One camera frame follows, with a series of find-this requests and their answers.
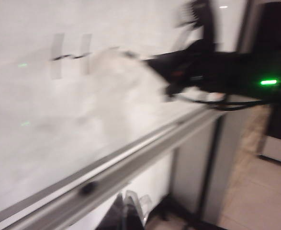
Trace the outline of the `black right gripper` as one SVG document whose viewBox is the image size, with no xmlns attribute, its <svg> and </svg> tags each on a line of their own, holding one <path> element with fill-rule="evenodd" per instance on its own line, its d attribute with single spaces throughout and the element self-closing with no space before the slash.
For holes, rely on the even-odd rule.
<svg viewBox="0 0 281 230">
<path fill-rule="evenodd" d="M 166 81 L 161 90 L 164 101 L 173 101 L 186 88 L 226 93 L 226 52 L 215 44 L 197 40 L 186 49 L 155 55 L 143 62 Z"/>
</svg>

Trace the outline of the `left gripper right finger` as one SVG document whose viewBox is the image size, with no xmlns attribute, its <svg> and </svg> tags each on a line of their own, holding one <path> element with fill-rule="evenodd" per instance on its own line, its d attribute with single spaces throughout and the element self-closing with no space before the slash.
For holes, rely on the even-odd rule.
<svg viewBox="0 0 281 230">
<path fill-rule="evenodd" d="M 136 192 L 126 190 L 124 202 L 134 208 L 142 224 L 146 224 L 153 202 L 149 195 L 139 197 Z"/>
</svg>

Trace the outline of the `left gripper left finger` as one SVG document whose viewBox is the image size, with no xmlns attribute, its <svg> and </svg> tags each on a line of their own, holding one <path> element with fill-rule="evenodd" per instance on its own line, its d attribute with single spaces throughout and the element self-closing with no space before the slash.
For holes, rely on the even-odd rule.
<svg viewBox="0 0 281 230">
<path fill-rule="evenodd" d="M 127 205 L 122 193 L 118 194 L 99 223 L 100 230 L 126 230 Z"/>
</svg>

